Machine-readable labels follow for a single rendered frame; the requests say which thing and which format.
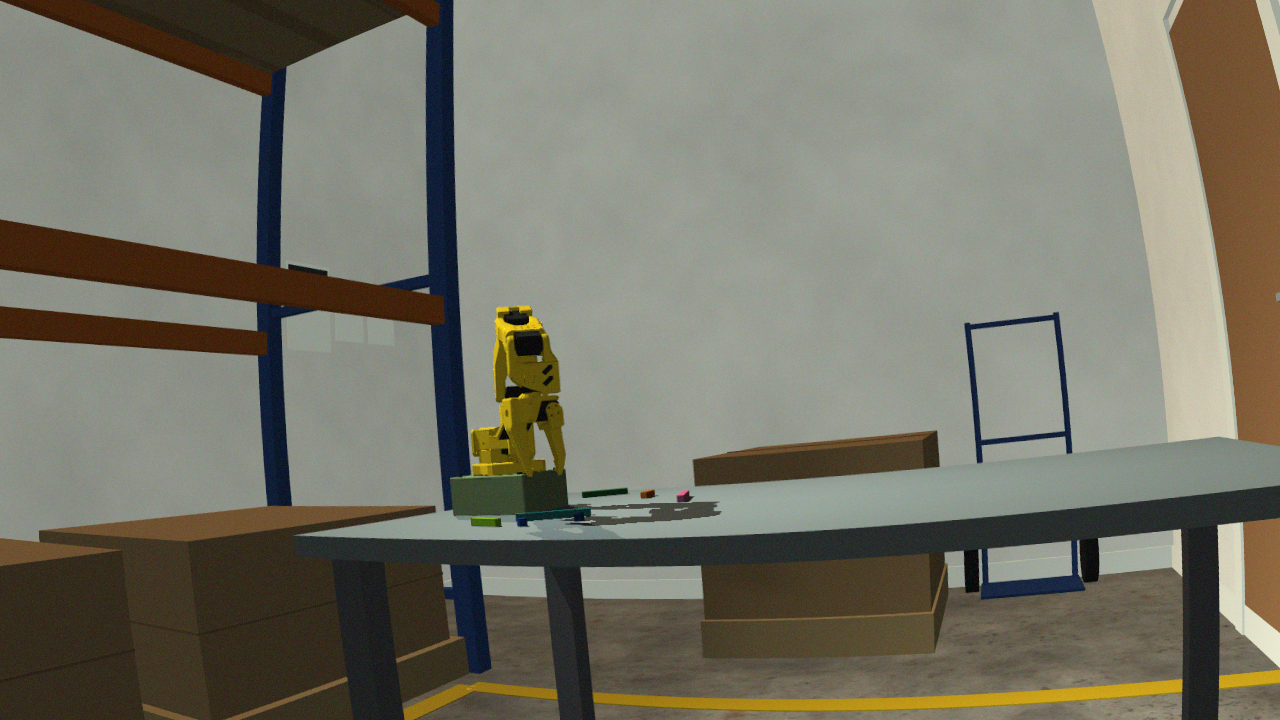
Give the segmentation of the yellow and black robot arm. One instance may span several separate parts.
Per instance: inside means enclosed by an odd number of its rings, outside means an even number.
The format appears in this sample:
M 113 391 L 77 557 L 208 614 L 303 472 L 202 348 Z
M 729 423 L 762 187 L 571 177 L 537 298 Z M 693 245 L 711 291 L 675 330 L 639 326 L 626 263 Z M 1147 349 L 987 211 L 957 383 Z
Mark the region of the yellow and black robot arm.
M 493 359 L 498 404 L 503 398 L 518 398 L 524 393 L 541 392 L 541 396 L 547 396 L 561 392 L 559 363 L 550 351 L 550 340 L 541 322 L 538 323 L 530 306 L 497 307 Z M 541 363 L 538 363 L 538 356 L 541 356 Z M 506 387 L 507 375 L 516 386 Z M 490 427 L 474 430 L 475 448 L 480 450 L 480 464 L 472 465 L 474 477 L 526 473 L 521 462 L 515 462 L 520 460 L 511 441 L 497 438 L 498 429 L 499 427 Z M 532 460 L 536 454 L 532 425 L 529 429 L 529 448 Z M 547 470 L 545 460 L 532 460 L 532 469 Z

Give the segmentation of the turquoise rod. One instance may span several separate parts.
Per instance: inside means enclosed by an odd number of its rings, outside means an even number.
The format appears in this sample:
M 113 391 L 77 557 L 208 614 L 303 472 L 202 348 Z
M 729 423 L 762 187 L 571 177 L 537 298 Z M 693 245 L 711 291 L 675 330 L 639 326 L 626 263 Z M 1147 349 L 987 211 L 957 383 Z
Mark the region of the turquoise rod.
M 557 518 L 573 518 L 573 512 L 584 512 L 584 516 L 591 516 L 591 509 L 568 509 L 568 510 L 556 510 L 556 511 L 543 511 L 543 512 L 518 512 L 515 514 L 517 518 L 527 518 L 527 521 L 532 520 L 545 520 Z

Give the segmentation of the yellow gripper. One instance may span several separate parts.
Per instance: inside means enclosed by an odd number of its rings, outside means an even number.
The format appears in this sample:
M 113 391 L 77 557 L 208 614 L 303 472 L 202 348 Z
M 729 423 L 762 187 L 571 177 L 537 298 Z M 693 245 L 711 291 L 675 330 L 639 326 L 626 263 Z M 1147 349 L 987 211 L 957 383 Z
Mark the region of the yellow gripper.
M 564 425 L 564 416 L 557 395 L 541 396 L 541 392 L 531 392 L 520 395 L 518 398 L 502 400 L 503 421 L 497 438 L 511 439 L 527 477 L 532 477 L 529 448 L 529 429 L 532 423 L 538 423 L 539 430 L 545 432 L 556 471 L 558 475 L 563 473 L 566 454 L 561 427 Z

